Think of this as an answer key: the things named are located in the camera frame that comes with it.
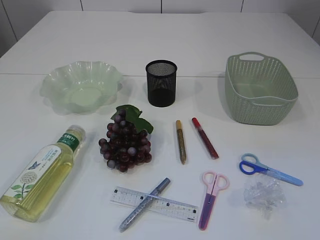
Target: yellow oil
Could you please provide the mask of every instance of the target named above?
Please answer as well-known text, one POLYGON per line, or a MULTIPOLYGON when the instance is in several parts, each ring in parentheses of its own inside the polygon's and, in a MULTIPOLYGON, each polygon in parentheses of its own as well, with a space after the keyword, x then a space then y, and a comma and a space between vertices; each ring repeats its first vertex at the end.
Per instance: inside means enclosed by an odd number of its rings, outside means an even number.
MULTIPOLYGON (((81 128, 74 129, 71 126, 66 133, 74 135, 81 144, 85 137, 85 132, 79 129, 81 128)), ((20 200, 6 195, 0 198, 0 204, 11 215, 28 222, 37 221, 68 176, 74 165, 74 152, 68 145, 61 142, 57 142, 54 146, 59 147, 61 153, 25 198, 20 200)))

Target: grape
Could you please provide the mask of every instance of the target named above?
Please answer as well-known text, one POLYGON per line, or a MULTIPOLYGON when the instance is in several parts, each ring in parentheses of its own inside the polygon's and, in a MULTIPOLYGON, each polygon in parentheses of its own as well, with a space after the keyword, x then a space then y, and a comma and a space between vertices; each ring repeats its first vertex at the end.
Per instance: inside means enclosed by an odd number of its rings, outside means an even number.
POLYGON ((132 135, 131 135, 131 138, 132 138, 132 140, 137 141, 138 138, 139 138, 139 135, 137 135, 137 134, 132 134, 132 135))
POLYGON ((111 157, 110 152, 107 151, 105 154, 103 154, 103 157, 104 157, 104 159, 106 159, 106 160, 110 159, 110 157, 111 157))
POLYGON ((134 155, 136 155, 136 153, 137 153, 137 150, 134 147, 129 147, 128 154, 130 156, 134 156, 134 155))
POLYGON ((141 138, 146 137, 147 135, 148 135, 148 133, 147 133, 146 130, 142 130, 142 131, 139 133, 139 136, 140 136, 141 138))
POLYGON ((126 126, 127 122, 125 120, 122 120, 119 125, 120 127, 124 128, 126 126))
POLYGON ((150 163, 150 162, 151 162, 151 159, 152 159, 152 156, 151 156, 150 153, 144 154, 144 162, 145 162, 145 163, 150 163))
POLYGON ((113 125, 114 125, 114 124, 110 122, 110 123, 106 126, 106 129, 108 129, 109 131, 111 131, 113 125))
POLYGON ((107 136, 108 138, 111 137, 111 134, 112 134, 112 131, 110 131, 110 130, 106 132, 106 136, 107 136))
POLYGON ((105 144, 103 144, 103 146, 101 147, 101 149, 102 149, 103 152, 108 151, 108 149, 109 149, 109 144, 106 142, 105 144))
POLYGON ((124 135, 128 135, 131 131, 129 127, 125 127, 122 132, 124 135))
POLYGON ((115 123, 112 126, 112 131, 114 131, 115 133, 118 133, 120 130, 119 124, 115 123))
POLYGON ((128 167, 128 169, 133 169, 134 167, 135 167, 135 162, 133 161, 133 162, 128 162, 128 164, 127 164, 127 167, 128 167))
POLYGON ((128 153, 121 153, 121 155, 120 155, 120 161, 121 162, 126 163, 126 162, 129 161, 129 158, 130 158, 130 156, 129 156, 128 153))
POLYGON ((105 138, 101 138, 99 140, 99 146, 102 147, 105 143, 107 143, 107 140, 105 138))
POLYGON ((144 145, 143 147, 144 147, 144 151, 145 151, 146 154, 150 153, 151 148, 149 146, 144 145))
POLYGON ((116 167, 116 161, 115 160, 108 160, 108 162, 106 163, 106 165, 111 168, 114 169, 116 167))
POLYGON ((145 155, 143 152, 138 152, 137 155, 136 155, 136 160, 139 162, 139 163, 143 163, 144 162, 144 159, 145 159, 145 155))
POLYGON ((110 139, 115 140, 118 137, 118 134, 116 133, 111 133, 110 139))
POLYGON ((122 153, 122 154, 123 154, 123 153, 127 153, 127 149, 125 149, 124 147, 123 147, 123 148, 120 148, 119 151, 120 151, 120 153, 122 153))
POLYGON ((119 155, 113 155, 112 159, 115 160, 116 162, 119 162, 121 157, 119 155))
POLYGON ((114 140, 114 145, 116 146, 122 146, 124 144, 124 142, 121 139, 116 139, 114 140))
POLYGON ((120 115, 115 115, 115 116, 114 116, 114 122, 115 122, 115 123, 118 124, 118 123, 120 123, 121 121, 122 121, 122 117, 121 117, 120 115))
POLYGON ((126 110, 118 110, 114 123, 107 125, 106 136, 109 139, 101 138, 98 142, 107 166, 122 173, 152 159, 148 132, 144 129, 138 133, 135 125, 126 121, 125 117, 126 110))
POLYGON ((147 144, 148 144, 148 139, 147 139, 146 137, 141 138, 140 142, 141 142, 143 145, 147 145, 147 144))
POLYGON ((130 135, 124 135, 124 140, 126 140, 126 141, 128 141, 128 140, 130 140, 130 135))
POLYGON ((138 148, 138 150, 139 150, 139 152, 142 152, 142 153, 144 153, 146 151, 145 146, 140 146, 138 148))
POLYGON ((125 117, 126 116, 126 110, 125 109, 120 109, 119 111, 118 111, 118 114, 121 116, 121 117, 125 117))
POLYGON ((115 145, 110 145, 109 152, 114 153, 117 150, 117 147, 115 145))
POLYGON ((105 154, 102 148, 100 148, 100 154, 105 154))
POLYGON ((119 165, 119 171, 122 173, 125 173, 128 170, 128 167, 126 164, 120 163, 119 165))
POLYGON ((130 147, 130 144, 131 144, 131 141, 129 141, 129 140, 125 140, 125 141, 124 141, 124 145, 125 145, 127 148, 130 147))

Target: pink scissors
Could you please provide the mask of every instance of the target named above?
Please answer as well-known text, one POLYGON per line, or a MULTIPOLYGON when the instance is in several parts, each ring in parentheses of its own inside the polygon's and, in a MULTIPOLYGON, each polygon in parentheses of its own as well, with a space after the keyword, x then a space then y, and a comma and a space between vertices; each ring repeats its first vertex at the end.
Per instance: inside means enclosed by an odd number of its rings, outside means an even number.
POLYGON ((202 175, 202 181, 207 186, 207 189, 199 221, 199 228, 200 230, 206 230, 218 192, 225 190, 227 187, 229 187, 230 183, 229 179, 225 175, 219 173, 217 174, 214 171, 206 171, 202 175), (212 175, 212 180, 210 182, 206 179, 207 175, 212 175), (219 186, 220 179, 225 180, 224 186, 219 186))

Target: glitter glue pen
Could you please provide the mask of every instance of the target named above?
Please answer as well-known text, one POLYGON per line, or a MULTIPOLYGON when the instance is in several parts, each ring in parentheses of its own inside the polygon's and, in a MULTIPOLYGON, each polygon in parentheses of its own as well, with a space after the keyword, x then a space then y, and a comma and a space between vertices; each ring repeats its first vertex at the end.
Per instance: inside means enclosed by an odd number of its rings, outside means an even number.
POLYGON ((214 146, 212 146, 209 138, 207 137, 205 131, 202 129, 198 120, 194 117, 194 118, 192 118, 192 122, 193 122, 193 125, 195 126, 195 128, 197 129, 205 147, 208 149, 208 152, 209 152, 210 156, 212 157, 212 159, 218 159, 219 158, 218 153, 214 149, 214 146))
POLYGON ((151 196, 147 196, 140 204, 136 207, 133 212, 121 223, 119 230, 124 232, 127 230, 135 220, 150 206, 154 198, 152 196, 159 196, 161 192, 169 185, 170 179, 165 178, 151 193, 151 196))
POLYGON ((176 126, 176 135, 178 138, 180 161, 184 165, 186 163, 187 154, 186 154, 185 140, 184 140, 184 134, 182 131, 181 121, 180 120, 175 121, 175 126, 176 126))

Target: plastic wrap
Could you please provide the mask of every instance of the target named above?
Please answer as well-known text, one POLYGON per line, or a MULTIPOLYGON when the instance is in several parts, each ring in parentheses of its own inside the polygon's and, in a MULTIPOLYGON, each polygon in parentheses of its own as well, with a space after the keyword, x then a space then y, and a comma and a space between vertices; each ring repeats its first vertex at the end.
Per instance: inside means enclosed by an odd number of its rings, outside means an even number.
POLYGON ((265 219, 270 219, 274 210, 286 202, 278 177, 265 174, 250 176, 244 186, 244 201, 249 208, 261 211, 265 219))

